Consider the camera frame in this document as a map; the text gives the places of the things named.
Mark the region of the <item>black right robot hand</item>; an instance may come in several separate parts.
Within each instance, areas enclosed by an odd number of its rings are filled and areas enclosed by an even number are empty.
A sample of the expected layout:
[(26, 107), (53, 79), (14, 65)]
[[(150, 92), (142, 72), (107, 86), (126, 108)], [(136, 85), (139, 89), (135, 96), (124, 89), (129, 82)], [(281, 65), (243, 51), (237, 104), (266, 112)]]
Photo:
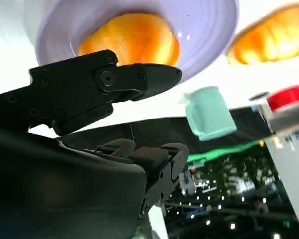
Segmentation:
[(163, 64), (117, 65), (111, 50), (30, 69), (28, 86), (0, 94), (0, 239), (130, 239), (179, 184), (180, 143), (135, 149), (117, 139), (95, 149), (31, 134), (69, 135), (179, 83)]

